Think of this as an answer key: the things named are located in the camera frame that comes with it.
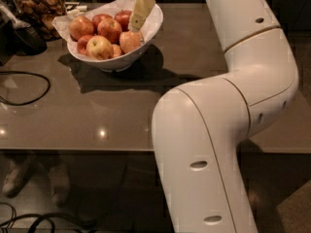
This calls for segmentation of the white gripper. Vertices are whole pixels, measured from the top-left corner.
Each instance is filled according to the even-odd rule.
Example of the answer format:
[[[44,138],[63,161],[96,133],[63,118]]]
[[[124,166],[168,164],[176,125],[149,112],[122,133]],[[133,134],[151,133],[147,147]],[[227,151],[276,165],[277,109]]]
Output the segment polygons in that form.
[[[138,32],[156,4],[156,0],[135,0],[129,19],[128,30]]]

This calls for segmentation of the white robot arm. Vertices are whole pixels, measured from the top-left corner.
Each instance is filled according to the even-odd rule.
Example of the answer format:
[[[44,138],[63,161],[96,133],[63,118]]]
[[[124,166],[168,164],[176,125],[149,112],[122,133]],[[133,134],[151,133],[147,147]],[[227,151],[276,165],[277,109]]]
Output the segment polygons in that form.
[[[265,0],[206,2],[227,71],[159,99],[155,161],[175,233],[258,233],[236,148],[291,104],[297,67]]]

